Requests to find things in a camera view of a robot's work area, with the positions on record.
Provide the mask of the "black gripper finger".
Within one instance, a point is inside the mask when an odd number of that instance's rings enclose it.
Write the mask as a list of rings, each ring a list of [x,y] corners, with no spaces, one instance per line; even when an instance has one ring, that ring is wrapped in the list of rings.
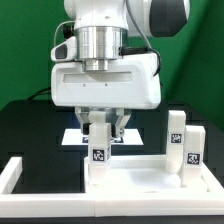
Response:
[[[91,124],[89,120],[90,110],[88,107],[76,107],[75,115],[79,121],[80,129],[83,135],[89,134],[89,126]]]
[[[112,124],[112,136],[122,138],[125,133],[125,126],[131,117],[130,109],[116,109],[115,122]]]

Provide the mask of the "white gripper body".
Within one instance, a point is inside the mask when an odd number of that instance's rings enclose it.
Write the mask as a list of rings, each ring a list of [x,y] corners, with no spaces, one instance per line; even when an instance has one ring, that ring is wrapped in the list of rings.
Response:
[[[84,72],[79,62],[52,69],[51,94],[57,106],[154,109],[161,102],[156,55],[111,60],[107,71]]]

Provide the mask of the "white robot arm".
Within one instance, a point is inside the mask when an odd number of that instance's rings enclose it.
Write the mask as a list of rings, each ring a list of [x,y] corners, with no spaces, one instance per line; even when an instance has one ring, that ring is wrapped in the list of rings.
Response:
[[[64,0],[64,8],[65,41],[51,50],[53,102],[75,109],[83,134],[101,111],[111,134],[121,137],[132,109],[161,102],[159,53],[149,43],[130,47],[127,39],[176,35],[190,0]]]

